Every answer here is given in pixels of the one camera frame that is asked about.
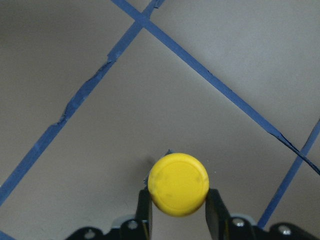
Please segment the floor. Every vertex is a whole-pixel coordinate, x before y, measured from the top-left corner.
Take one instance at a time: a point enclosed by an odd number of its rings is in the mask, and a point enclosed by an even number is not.
[[[150,19],[300,150],[320,117],[319,11],[317,0],[165,0]],[[0,185],[133,22],[105,0],[0,2]],[[1,206],[0,230],[106,233],[135,212],[168,149],[199,159],[229,211],[256,222],[297,157],[142,29]],[[319,138],[307,157],[320,166]],[[291,222],[320,237],[319,186],[304,162],[265,229]],[[183,218],[153,208],[153,240],[200,238],[203,207]]]

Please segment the blue tape line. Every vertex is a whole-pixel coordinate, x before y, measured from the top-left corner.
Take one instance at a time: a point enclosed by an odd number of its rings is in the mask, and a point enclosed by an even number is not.
[[[304,155],[307,155],[310,151],[312,145],[315,143],[318,135],[320,133],[320,120],[317,122],[317,124],[314,126],[312,132],[310,133],[310,136],[308,140],[305,142],[303,148],[301,149],[301,152]],[[271,215],[274,213],[278,203],[280,202],[281,198],[285,194],[287,188],[289,187],[291,181],[294,179],[296,173],[298,172],[303,160],[300,157],[297,157],[295,161],[293,162],[292,166],[290,167],[289,171],[285,175],[284,179],[282,180],[280,186],[276,190],[273,198],[271,199],[270,203],[264,210],[259,222],[258,227],[264,228],[270,219]]]
[[[153,10],[155,8],[159,8],[164,1],[165,0],[152,0],[142,14],[146,15],[146,18],[149,18]],[[108,58],[106,63],[95,73],[92,78],[90,78],[80,87],[73,98],[69,101],[59,121],[51,125],[25,155],[22,161],[0,187],[0,206],[5,202],[21,179],[25,176],[25,174],[29,171],[29,169],[33,166],[33,164],[53,141],[53,139],[58,135],[60,130],[66,125],[68,120],[73,116],[80,105],[93,91],[93,89],[98,85],[98,83],[106,75],[120,55],[138,35],[141,29],[142,26],[136,22],[131,25],[131,27],[125,32],[122,38],[107,55]]]
[[[206,69],[200,62],[198,62],[193,56],[191,56],[186,50],[178,45],[172,38],[165,34],[159,27],[152,23],[148,18],[143,16],[133,6],[131,6],[125,0],[111,0],[120,9],[126,12],[136,22],[141,24],[146,30],[148,30],[153,36],[166,45],[171,51],[173,51],[179,58],[199,73],[205,80],[207,80],[212,86],[219,90],[235,105],[237,105],[242,111],[244,111],[252,120],[259,124],[265,131],[276,137],[280,142],[286,145],[299,157],[301,157],[318,175],[320,175],[319,168],[313,164],[305,155],[303,155],[291,142],[289,142],[279,130],[277,130],[270,122],[268,122],[263,116],[261,116],[256,110],[254,110],[248,103],[246,103],[241,97],[234,93],[229,87],[221,82],[216,76],[214,76],[208,69]]]
[[[15,240],[15,239],[5,234],[3,231],[0,231],[0,240]]]

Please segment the yellow cap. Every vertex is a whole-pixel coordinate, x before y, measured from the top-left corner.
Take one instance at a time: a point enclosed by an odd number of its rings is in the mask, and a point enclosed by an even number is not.
[[[171,153],[151,169],[148,190],[161,211],[182,217],[194,213],[204,203],[209,177],[205,167],[193,156]]]

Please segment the screw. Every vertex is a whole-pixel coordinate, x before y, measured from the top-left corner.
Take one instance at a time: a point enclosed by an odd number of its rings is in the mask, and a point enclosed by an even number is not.
[[[88,232],[84,235],[84,239],[93,239],[96,236],[96,233],[92,231],[91,229],[88,230]]]
[[[245,225],[245,221],[243,221],[241,218],[234,218],[232,223],[237,227],[243,227]]]
[[[280,231],[280,233],[282,233],[283,235],[291,235],[291,230],[289,227],[285,226],[285,225],[280,225],[278,227],[278,230]]]
[[[138,223],[135,220],[131,220],[127,226],[130,230],[135,230],[138,227]]]

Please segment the painter's tape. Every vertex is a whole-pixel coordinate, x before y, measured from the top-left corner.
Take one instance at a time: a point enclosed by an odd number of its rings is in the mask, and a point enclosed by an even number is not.
[[[147,17],[141,14],[125,0],[111,1],[124,12],[126,12],[130,17],[132,17],[136,22],[141,24],[164,45],[166,45],[179,58],[181,58],[185,63],[187,63],[197,73],[199,73],[205,80],[207,80],[212,86],[214,86],[235,105],[237,105],[252,120],[259,124],[265,131],[276,137],[280,142],[282,142],[299,157],[301,157],[318,175],[320,175],[319,168],[315,164],[313,164],[304,154],[302,154],[291,142],[289,142],[278,129],[276,129],[270,122],[268,122],[263,116],[261,116],[256,110],[254,110],[248,103],[246,103],[241,97],[234,93],[216,76],[214,76],[208,69],[206,69],[200,62],[198,62],[193,56],[191,56],[186,50],[184,50],[179,44],[177,44],[171,37],[169,37],[159,27],[152,23]]]
[[[314,126],[312,132],[310,133],[310,136],[308,140],[305,142],[303,148],[301,149],[301,153],[304,155],[307,155],[308,152],[310,151],[311,147],[315,143],[318,135],[320,133],[320,120],[316,123]],[[284,179],[282,180],[281,184],[279,185],[278,189],[276,190],[273,198],[271,199],[270,203],[264,210],[259,222],[258,222],[258,227],[264,228],[270,219],[271,215],[274,213],[277,205],[279,204],[281,198],[285,194],[286,190],[288,189],[290,183],[294,179],[296,173],[298,172],[303,160],[301,157],[297,157],[293,164],[291,165],[289,171],[286,173]]]
[[[164,0],[152,0],[145,10],[142,12],[149,18],[155,8],[159,8]],[[5,202],[10,193],[15,189],[21,179],[37,161],[44,150],[49,146],[53,139],[58,135],[60,130],[66,125],[68,120],[77,111],[80,105],[85,101],[93,89],[98,85],[101,79],[106,75],[109,69],[117,61],[120,55],[126,50],[129,44],[141,31],[142,26],[138,23],[133,23],[131,27],[125,32],[118,43],[112,48],[107,55],[106,63],[96,72],[96,74],[86,81],[80,89],[76,92],[73,98],[67,104],[64,113],[62,114],[59,121],[51,125],[24,156],[22,161],[14,169],[11,175],[6,179],[3,185],[0,187],[0,206]]]
[[[0,240],[15,240],[15,239],[5,234],[3,231],[0,231]]]

